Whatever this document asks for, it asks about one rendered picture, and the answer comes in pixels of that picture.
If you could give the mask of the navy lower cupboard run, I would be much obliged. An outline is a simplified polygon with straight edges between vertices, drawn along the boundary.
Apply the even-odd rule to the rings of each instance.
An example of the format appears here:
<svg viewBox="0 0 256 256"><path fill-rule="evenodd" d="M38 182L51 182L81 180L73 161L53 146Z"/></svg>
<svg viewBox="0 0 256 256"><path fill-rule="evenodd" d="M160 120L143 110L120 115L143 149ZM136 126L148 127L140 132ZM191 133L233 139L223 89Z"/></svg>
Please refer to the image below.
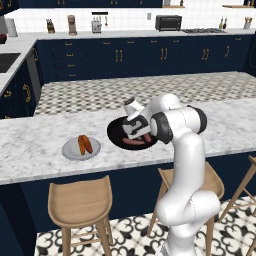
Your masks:
<svg viewBox="0 0 256 256"><path fill-rule="evenodd" d="M45 83L227 71L256 76L256 33L39 40L36 57Z"/></svg>

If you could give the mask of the grey plate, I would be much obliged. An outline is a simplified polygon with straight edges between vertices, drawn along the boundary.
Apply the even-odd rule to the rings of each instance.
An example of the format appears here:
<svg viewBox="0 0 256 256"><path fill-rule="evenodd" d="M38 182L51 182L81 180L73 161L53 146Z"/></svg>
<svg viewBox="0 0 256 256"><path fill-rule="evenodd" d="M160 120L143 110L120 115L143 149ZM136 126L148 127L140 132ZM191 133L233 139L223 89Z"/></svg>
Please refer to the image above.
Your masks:
<svg viewBox="0 0 256 256"><path fill-rule="evenodd" d="M62 147L62 154L65 158L74 161L86 161L95 157L101 150L101 144L94 138L89 138L92 145L92 153L85 152L84 155L80 153L80 147L78 144L78 138L72 138L67 141Z"/></svg>

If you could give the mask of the black tool rail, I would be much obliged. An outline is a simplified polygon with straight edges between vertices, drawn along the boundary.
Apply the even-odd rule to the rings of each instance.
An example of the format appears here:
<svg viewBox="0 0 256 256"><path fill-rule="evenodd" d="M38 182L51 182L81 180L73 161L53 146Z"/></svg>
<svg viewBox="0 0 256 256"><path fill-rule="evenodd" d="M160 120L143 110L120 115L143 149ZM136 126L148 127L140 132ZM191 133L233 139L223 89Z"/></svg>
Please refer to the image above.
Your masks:
<svg viewBox="0 0 256 256"><path fill-rule="evenodd" d="M104 11L104 12L99 12L99 11L94 11L91 13L92 16L104 16L105 17L105 23L104 25L107 27L108 26L108 12L107 11Z"/></svg>

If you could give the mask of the brown coffee grinder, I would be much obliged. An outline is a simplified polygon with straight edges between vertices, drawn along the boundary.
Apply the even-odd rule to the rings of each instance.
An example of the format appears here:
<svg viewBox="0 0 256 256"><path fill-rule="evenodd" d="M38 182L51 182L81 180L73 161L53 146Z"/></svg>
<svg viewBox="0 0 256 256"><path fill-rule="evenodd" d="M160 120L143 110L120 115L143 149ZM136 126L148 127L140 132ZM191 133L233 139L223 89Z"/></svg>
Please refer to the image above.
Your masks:
<svg viewBox="0 0 256 256"><path fill-rule="evenodd" d="M68 15L68 26L69 26L69 35L73 35L73 36L77 35L74 15Z"/></svg>

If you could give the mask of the silver toaster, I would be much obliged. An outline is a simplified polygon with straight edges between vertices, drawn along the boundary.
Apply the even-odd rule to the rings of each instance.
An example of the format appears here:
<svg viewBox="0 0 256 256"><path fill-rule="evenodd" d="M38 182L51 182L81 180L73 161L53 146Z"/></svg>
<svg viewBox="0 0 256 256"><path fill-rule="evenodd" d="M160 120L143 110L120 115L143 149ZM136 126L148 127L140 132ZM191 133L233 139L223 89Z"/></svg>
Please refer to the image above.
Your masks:
<svg viewBox="0 0 256 256"><path fill-rule="evenodd" d="M92 32L94 34L100 33L101 32L101 17L100 16L94 16L93 20L91 21L91 27L92 27Z"/></svg>

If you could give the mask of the wooden bar stool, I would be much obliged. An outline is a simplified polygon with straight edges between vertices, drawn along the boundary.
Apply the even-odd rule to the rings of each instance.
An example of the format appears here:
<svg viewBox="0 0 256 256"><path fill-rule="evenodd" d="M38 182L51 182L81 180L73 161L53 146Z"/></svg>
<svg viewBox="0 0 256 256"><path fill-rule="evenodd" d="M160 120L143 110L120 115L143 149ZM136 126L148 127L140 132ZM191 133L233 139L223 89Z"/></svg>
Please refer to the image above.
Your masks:
<svg viewBox="0 0 256 256"><path fill-rule="evenodd" d="M72 247L100 242L105 256L112 256L110 246L113 238L109 222L112 207L110 177L68 184L49 185L48 214L51 220L62 229L63 256L70 256ZM72 238L84 234L71 235L71 230L96 225L98 239L72 243Z"/></svg>
<svg viewBox="0 0 256 256"><path fill-rule="evenodd" d="M246 189L250 182L256 188L256 157L249 161L249 170L218 219L225 256L256 256L256 192Z"/></svg>
<svg viewBox="0 0 256 256"><path fill-rule="evenodd" d="M153 216L151 218L147 236L149 237L157 218L157 204L164 196L174 192L178 199L173 200L186 205L192 200L192 195L199 190L200 192L215 193L218 199L224 195L225 189L222 180L208 162L205 162L203 171L202 164L199 164L199 171L189 168L188 166L179 166L174 163L174 169L158 169L162 177L162 184L159 190ZM211 255L211 245L213 238L214 216L207 220L206 225L206 256Z"/></svg>

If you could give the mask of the dark sink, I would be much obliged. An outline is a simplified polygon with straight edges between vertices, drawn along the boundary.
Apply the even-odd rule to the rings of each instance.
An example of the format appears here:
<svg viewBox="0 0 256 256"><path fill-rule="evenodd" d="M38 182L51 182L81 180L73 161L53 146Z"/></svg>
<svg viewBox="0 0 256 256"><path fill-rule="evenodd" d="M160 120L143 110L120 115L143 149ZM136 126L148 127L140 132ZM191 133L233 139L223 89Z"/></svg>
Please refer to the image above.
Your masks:
<svg viewBox="0 0 256 256"><path fill-rule="evenodd" d="M8 73L18 67L16 60L19 53L0 53L0 74Z"/></svg>

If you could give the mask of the navy cupboard run beside sink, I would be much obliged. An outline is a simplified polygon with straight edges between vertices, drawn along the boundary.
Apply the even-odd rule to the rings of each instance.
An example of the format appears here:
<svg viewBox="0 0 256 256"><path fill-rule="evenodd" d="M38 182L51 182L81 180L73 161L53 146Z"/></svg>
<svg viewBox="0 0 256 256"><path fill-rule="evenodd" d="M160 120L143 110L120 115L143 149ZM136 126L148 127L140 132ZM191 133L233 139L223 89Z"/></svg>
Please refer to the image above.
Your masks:
<svg viewBox="0 0 256 256"><path fill-rule="evenodd" d="M36 99L27 62L24 61L0 96L0 119L30 117Z"/></svg>

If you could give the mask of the pink sausage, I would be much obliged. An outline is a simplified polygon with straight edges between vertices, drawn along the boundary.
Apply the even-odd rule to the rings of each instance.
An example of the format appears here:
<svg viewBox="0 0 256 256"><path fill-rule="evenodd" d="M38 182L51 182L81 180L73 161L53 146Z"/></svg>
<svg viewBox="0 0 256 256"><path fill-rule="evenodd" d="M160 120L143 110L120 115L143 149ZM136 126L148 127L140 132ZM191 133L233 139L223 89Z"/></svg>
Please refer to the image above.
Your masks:
<svg viewBox="0 0 256 256"><path fill-rule="evenodd" d="M123 138L122 141L128 145L144 145L145 141Z"/></svg>

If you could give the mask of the black toaster oven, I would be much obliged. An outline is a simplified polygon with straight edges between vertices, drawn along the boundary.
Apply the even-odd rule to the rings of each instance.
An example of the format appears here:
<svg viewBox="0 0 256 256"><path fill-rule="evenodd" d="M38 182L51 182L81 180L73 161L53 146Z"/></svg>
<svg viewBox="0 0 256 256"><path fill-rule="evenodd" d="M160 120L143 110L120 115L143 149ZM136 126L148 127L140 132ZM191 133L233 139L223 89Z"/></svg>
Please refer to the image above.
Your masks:
<svg viewBox="0 0 256 256"><path fill-rule="evenodd" d="M155 29L158 31L179 31L182 17L179 15L157 15Z"/></svg>

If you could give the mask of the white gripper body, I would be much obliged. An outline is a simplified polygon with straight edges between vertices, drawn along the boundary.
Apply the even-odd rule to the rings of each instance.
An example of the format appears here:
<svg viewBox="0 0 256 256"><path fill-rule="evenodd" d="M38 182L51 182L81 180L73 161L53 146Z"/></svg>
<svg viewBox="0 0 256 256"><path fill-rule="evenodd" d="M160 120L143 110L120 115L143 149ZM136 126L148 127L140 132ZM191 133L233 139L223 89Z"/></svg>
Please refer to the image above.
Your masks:
<svg viewBox="0 0 256 256"><path fill-rule="evenodd" d="M126 118L122 123L122 128L129 139L135 139L150 132L150 117L148 115L138 115L134 119Z"/></svg>

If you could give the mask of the black bowl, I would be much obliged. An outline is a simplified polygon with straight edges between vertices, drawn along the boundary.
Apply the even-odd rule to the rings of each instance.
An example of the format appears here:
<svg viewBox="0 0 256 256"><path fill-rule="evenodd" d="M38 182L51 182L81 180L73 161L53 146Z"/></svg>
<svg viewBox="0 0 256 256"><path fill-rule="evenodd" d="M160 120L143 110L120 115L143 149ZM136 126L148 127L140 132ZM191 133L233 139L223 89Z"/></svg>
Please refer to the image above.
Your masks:
<svg viewBox="0 0 256 256"><path fill-rule="evenodd" d="M126 150L144 150L157 143L158 139L154 136L151 136L150 142L145 142L142 145L132 145L126 144L123 142L123 138L127 138L127 134L122 128L122 123L126 119L126 116L119 117L111 121L107 127L107 135L109 140L116 146Z"/></svg>

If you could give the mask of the grey hob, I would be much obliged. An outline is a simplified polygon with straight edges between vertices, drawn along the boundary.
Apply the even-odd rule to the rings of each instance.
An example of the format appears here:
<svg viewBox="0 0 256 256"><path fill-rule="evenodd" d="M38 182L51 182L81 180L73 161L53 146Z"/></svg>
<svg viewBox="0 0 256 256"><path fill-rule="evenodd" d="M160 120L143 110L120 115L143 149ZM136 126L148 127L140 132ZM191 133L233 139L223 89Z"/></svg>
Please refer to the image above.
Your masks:
<svg viewBox="0 0 256 256"><path fill-rule="evenodd" d="M181 29L181 31L188 34L226 33L225 30L218 29L218 28L193 28L193 29Z"/></svg>

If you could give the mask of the navy upper cupboard run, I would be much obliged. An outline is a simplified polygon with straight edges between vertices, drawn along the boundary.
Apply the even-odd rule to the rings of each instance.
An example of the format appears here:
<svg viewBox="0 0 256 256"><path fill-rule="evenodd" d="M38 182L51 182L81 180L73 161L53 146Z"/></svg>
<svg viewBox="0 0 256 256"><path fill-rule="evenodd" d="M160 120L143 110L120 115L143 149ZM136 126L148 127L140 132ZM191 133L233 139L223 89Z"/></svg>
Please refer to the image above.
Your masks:
<svg viewBox="0 0 256 256"><path fill-rule="evenodd" d="M163 0L0 0L0 16L19 8L161 8Z"/></svg>

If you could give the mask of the wooden knife block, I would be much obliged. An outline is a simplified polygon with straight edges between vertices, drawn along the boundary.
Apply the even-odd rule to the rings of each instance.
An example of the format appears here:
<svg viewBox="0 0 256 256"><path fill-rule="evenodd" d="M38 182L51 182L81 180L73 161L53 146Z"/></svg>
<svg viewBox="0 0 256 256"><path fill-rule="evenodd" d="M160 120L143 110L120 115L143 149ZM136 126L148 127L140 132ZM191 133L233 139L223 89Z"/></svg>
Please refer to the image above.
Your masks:
<svg viewBox="0 0 256 256"><path fill-rule="evenodd" d="M52 23L51 19L46 19L47 22L47 30L49 34L54 34L55 33L55 28L54 24Z"/></svg>

